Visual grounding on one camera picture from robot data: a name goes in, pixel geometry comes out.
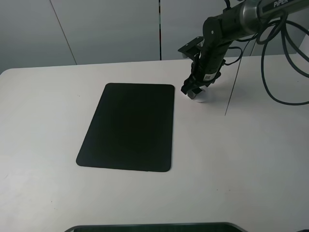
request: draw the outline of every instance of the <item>white wall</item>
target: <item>white wall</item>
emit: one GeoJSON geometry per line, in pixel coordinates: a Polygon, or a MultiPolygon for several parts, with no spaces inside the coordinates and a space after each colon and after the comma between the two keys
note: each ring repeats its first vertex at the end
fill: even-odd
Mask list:
{"type": "Polygon", "coordinates": [[[52,0],[77,64],[160,60],[158,0],[52,0]]]}
{"type": "Polygon", "coordinates": [[[0,1],[0,73],[74,64],[49,0],[0,1]]]}
{"type": "Polygon", "coordinates": [[[300,45],[300,50],[309,56],[309,36],[305,36],[303,42],[300,45]]]}

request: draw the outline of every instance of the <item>white object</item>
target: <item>white object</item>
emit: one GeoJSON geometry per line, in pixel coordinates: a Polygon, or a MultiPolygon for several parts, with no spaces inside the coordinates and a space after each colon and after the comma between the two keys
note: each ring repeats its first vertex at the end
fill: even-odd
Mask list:
{"type": "MultiPolygon", "coordinates": [[[[296,75],[283,56],[266,59],[267,73],[274,78],[270,87],[282,80],[279,86],[286,93],[285,81],[296,75]],[[270,64],[278,75],[269,71],[270,64]]],[[[215,94],[208,103],[180,92],[190,73],[189,60],[4,72],[0,231],[190,222],[231,222],[248,232],[308,229],[309,110],[272,101],[261,86],[258,64],[258,58],[243,58],[227,116],[237,64],[222,68],[222,76],[208,88],[215,94]],[[109,82],[175,86],[169,172],[75,163],[109,82]]],[[[295,101],[308,97],[308,84],[296,78],[300,84],[295,101]]]]}

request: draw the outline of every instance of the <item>cable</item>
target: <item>cable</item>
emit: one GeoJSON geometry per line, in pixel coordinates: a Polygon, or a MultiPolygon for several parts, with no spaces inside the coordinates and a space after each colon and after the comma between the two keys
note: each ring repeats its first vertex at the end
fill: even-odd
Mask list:
{"type": "Polygon", "coordinates": [[[243,50],[240,47],[229,47],[228,49],[239,49],[241,52],[240,52],[240,56],[237,58],[237,60],[233,61],[232,63],[224,63],[224,65],[226,65],[226,66],[235,64],[236,62],[238,62],[242,58],[242,55],[243,55],[243,50]]]}
{"type": "MultiPolygon", "coordinates": [[[[291,46],[295,49],[296,45],[294,44],[294,42],[291,40],[288,32],[287,32],[287,29],[286,29],[286,24],[290,24],[294,27],[297,27],[299,28],[300,30],[302,30],[303,32],[305,32],[307,35],[309,35],[309,32],[304,29],[302,26],[300,26],[299,24],[297,23],[294,23],[294,22],[291,22],[291,21],[288,21],[287,20],[287,12],[285,11],[281,11],[280,12],[281,16],[280,16],[280,19],[279,20],[275,20],[275,21],[272,21],[271,20],[276,17],[277,14],[271,14],[269,16],[269,18],[266,20],[266,22],[263,24],[262,26],[262,29],[261,31],[258,33],[257,37],[256,37],[256,43],[257,44],[262,44],[264,45],[263,47],[263,51],[262,51],[262,58],[261,58],[261,74],[262,74],[262,81],[263,81],[263,85],[264,85],[264,88],[267,92],[267,94],[269,95],[269,97],[278,102],[278,103],[281,103],[281,104],[284,104],[284,105],[306,105],[306,104],[309,104],[309,101],[305,101],[305,102],[296,102],[296,103],[293,103],[293,102],[286,102],[286,101],[281,101],[277,98],[275,98],[271,92],[269,91],[268,89],[268,86],[267,86],[267,83],[266,83],[266,80],[265,80],[265,74],[264,74],[264,60],[265,60],[265,53],[266,53],[266,48],[267,48],[267,45],[268,43],[276,36],[278,35],[279,32],[281,32],[281,38],[282,38],[282,46],[283,46],[283,51],[284,51],[284,54],[288,60],[288,62],[290,63],[290,65],[297,71],[299,72],[300,74],[302,74],[303,76],[305,77],[308,77],[309,78],[309,74],[305,73],[304,71],[300,70],[292,61],[292,59],[290,58],[289,56],[289,53],[288,53],[288,50],[287,50],[287,46],[286,46],[286,40],[288,40],[289,44],[291,44],[291,46]],[[271,26],[275,26],[270,34],[268,35],[268,37],[261,41],[261,35],[264,33],[264,31],[268,28],[268,27],[271,27],[271,26]]],[[[305,60],[309,60],[309,58],[303,53],[301,52],[298,48],[295,49],[296,52],[298,52],[305,60]]]]}
{"type": "Polygon", "coordinates": [[[225,3],[226,3],[226,9],[229,10],[231,9],[231,3],[230,3],[230,0],[224,0],[225,3]]]}
{"type": "Polygon", "coordinates": [[[239,56],[239,58],[238,58],[236,61],[234,61],[234,62],[232,62],[232,63],[230,63],[230,64],[225,64],[225,65],[231,65],[231,64],[234,64],[235,62],[237,62],[238,60],[240,60],[239,65],[238,65],[238,68],[237,68],[236,77],[235,77],[235,80],[234,80],[234,83],[233,83],[231,95],[230,95],[230,98],[228,99],[227,107],[226,107],[226,110],[225,110],[225,115],[226,115],[226,113],[227,113],[227,109],[228,109],[228,106],[229,106],[230,101],[231,101],[231,98],[232,98],[232,94],[233,94],[234,87],[235,87],[235,84],[236,84],[236,80],[237,80],[237,76],[238,76],[238,72],[239,72],[239,68],[240,68],[240,64],[241,64],[241,60],[242,60],[243,53],[245,52],[245,50],[246,50],[247,46],[249,45],[250,41],[253,40],[253,38],[254,38],[255,36],[256,36],[256,35],[254,35],[253,37],[251,37],[251,38],[249,39],[249,41],[247,42],[247,44],[246,44],[246,46],[244,47],[243,50],[239,47],[239,48],[241,49],[242,53],[241,53],[241,55],[239,56]]]}
{"type": "Polygon", "coordinates": [[[251,38],[248,38],[248,39],[245,39],[245,40],[236,40],[236,41],[238,41],[238,42],[248,42],[248,41],[251,41],[251,40],[256,39],[256,37],[257,37],[257,34],[256,34],[256,35],[254,35],[254,36],[253,36],[253,37],[251,37],[251,38]]]}

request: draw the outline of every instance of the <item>black mouse pad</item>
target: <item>black mouse pad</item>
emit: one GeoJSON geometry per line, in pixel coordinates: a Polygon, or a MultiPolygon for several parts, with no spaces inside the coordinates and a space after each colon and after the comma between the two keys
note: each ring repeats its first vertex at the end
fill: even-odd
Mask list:
{"type": "Polygon", "coordinates": [[[105,86],[76,163],[167,172],[171,166],[174,86],[105,86]]]}

